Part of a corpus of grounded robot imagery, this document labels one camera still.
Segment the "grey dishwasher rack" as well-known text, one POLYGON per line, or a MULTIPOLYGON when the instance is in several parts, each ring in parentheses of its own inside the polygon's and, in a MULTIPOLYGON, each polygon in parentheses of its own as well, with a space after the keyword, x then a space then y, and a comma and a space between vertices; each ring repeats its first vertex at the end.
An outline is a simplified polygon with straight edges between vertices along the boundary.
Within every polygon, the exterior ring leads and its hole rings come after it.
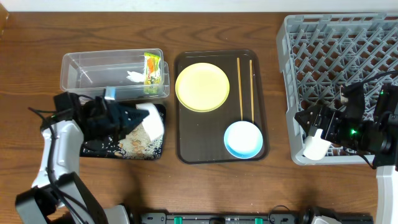
POLYGON ((292 160, 300 166, 363 164, 351 149, 331 145, 312 161, 303 155, 305 133, 296 112, 316 104, 343 111, 340 86, 397 70, 397 14, 303 14, 285 17, 276 37, 284 76, 292 160))

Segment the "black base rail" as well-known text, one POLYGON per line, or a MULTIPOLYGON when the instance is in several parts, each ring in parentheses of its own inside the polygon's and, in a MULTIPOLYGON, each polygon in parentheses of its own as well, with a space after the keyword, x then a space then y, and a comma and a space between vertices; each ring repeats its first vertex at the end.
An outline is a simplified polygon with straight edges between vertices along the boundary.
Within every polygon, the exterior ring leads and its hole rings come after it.
POLYGON ((275 206, 268 214, 204 214, 204 213, 143 213, 133 219, 138 224, 373 224, 371 215, 337 213, 318 206, 300 212, 284 205, 275 206))

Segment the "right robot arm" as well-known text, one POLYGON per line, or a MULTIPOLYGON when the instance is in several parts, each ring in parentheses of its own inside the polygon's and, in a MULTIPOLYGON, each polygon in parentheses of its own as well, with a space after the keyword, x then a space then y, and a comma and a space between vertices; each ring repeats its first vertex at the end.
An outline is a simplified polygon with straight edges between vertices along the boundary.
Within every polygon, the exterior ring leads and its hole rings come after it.
POLYGON ((376 170, 376 223, 397 223, 397 87, 382 86, 372 121, 363 120, 362 84, 342 86, 340 96, 344 111, 315 105, 295 114, 306 134, 303 154, 318 161, 332 144, 349 148, 360 157, 373 154, 369 166, 376 170))

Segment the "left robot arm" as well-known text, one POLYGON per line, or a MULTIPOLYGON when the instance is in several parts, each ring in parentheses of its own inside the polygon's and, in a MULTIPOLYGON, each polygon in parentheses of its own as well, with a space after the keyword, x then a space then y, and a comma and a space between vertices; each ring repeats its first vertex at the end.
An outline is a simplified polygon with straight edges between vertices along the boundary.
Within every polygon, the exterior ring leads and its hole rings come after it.
POLYGON ((66 207, 70 223, 129 223, 124 205, 104 209, 79 176, 80 151, 88 141, 124 138, 148 117, 149 111, 108 102, 102 97, 80 103, 76 93, 53 98, 55 112, 43 118, 44 151, 32 187, 16 197, 23 223, 50 223, 49 215, 66 207))

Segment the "white tissue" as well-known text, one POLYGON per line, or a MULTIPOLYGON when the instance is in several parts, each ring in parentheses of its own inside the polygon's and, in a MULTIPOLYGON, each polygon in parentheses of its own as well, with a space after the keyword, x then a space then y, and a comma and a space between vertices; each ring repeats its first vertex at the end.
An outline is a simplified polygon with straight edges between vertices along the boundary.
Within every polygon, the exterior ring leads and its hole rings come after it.
POLYGON ((142 73, 138 73, 138 72, 127 71, 127 77, 126 78, 128 80, 130 80, 131 82, 144 83, 145 75, 142 74, 142 73))

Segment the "clear plastic bin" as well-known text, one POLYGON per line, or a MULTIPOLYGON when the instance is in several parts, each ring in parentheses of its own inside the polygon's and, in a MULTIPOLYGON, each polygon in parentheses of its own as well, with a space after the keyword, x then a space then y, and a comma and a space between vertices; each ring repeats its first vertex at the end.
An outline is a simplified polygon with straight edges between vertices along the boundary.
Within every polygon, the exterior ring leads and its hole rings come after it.
POLYGON ((166 98, 170 94, 169 65, 160 49, 102 50, 75 52, 63 56, 60 88, 91 98, 102 96, 110 87, 116 101, 166 98), (127 71, 144 74, 144 54, 161 57, 161 84, 157 93, 144 93, 144 83, 128 80, 127 71))

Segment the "right wooden chopstick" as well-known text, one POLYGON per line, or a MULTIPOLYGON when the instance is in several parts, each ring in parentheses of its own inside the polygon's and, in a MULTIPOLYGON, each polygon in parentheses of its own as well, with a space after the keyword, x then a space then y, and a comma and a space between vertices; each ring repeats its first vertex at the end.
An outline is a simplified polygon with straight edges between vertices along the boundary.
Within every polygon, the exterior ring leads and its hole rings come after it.
POLYGON ((251 122, 254 123, 254 88, 252 60, 249 60, 249 81, 250 81, 250 100, 251 100, 251 122))

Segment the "food scraps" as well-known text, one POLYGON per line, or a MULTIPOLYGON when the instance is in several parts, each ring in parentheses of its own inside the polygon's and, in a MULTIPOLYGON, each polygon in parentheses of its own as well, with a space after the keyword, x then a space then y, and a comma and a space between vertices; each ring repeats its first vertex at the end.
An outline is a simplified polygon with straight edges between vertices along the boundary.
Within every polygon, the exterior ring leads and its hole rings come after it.
POLYGON ((151 142, 140 124, 119 141, 107 136, 103 140, 84 142, 80 156, 154 161, 161 157, 162 146, 163 136, 151 142))

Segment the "black plastic tray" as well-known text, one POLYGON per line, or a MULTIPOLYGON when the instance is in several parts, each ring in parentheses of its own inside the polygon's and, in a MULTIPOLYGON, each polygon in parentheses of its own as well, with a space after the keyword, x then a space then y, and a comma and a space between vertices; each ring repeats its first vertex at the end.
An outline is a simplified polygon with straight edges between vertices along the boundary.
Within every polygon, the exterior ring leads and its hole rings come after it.
POLYGON ((160 158, 165 131, 165 107, 159 104, 141 103, 137 104, 136 108, 147 110, 149 116, 124 139, 116 142, 108 136, 102 141, 86 142, 80 156, 149 161, 160 158))

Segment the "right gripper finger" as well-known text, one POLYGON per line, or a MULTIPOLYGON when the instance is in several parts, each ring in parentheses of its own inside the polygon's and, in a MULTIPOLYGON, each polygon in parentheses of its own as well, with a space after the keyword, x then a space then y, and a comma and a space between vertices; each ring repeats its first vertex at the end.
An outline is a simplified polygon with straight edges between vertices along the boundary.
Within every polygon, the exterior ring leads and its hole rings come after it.
POLYGON ((315 137, 320 127, 319 112, 320 109, 307 109, 295 114, 294 118, 296 122, 302 127, 307 136, 315 137))
POLYGON ((341 112, 339 118, 352 123, 359 123, 364 113, 363 84, 341 85, 340 101, 346 108, 341 112))

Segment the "blue bowl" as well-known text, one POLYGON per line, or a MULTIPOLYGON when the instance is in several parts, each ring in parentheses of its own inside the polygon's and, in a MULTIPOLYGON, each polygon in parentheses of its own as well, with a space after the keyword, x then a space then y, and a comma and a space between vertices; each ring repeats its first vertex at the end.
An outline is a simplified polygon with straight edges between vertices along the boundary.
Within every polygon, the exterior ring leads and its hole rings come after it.
POLYGON ((263 137, 260 129, 248 121, 237 121, 225 131, 224 146, 226 150, 238 159, 251 159, 260 153, 263 147, 263 137))

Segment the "wooden chopstick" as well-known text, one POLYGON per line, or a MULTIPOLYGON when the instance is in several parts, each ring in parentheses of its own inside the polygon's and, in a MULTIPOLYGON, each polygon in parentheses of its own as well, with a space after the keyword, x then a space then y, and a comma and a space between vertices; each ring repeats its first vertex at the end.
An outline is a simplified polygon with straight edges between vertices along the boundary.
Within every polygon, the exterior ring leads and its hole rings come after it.
POLYGON ((254 88, 252 60, 249 60, 249 81, 250 81, 250 100, 251 100, 251 122, 254 123, 254 88))
POLYGON ((243 98, 242 98, 242 88, 241 88, 241 67, 240 67, 240 58, 236 58, 237 64, 237 73, 238 73, 238 90, 239 90, 239 109, 240 109, 240 118, 243 120, 243 98))

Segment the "white cup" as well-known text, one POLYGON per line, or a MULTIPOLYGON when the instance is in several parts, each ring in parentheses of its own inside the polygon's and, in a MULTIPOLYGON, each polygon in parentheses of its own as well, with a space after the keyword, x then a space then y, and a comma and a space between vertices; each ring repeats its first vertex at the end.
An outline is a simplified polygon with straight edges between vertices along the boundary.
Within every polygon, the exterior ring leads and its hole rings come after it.
POLYGON ((331 145, 330 141, 321 138, 322 129, 317 129, 314 136, 307 136, 304 140, 305 149, 303 155, 313 161, 323 159, 331 145))

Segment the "green yellow snack wrapper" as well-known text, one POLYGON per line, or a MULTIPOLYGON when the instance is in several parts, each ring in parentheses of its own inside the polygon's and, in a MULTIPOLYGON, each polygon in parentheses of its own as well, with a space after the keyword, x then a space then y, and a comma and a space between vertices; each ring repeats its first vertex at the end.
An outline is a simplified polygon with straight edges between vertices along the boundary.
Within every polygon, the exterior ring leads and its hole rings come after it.
POLYGON ((161 84, 161 57, 146 52, 144 54, 144 93, 154 95, 161 84))

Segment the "pink bowl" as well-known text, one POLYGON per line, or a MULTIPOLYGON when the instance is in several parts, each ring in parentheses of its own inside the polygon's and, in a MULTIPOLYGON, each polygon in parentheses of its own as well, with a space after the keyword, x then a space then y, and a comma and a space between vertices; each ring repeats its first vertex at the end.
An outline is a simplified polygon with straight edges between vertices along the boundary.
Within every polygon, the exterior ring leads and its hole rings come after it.
POLYGON ((142 125, 150 141, 153 142, 162 137, 164 135, 164 125, 155 105, 153 103, 140 103, 136 105, 136 108, 149 113, 149 115, 143 119, 142 125))

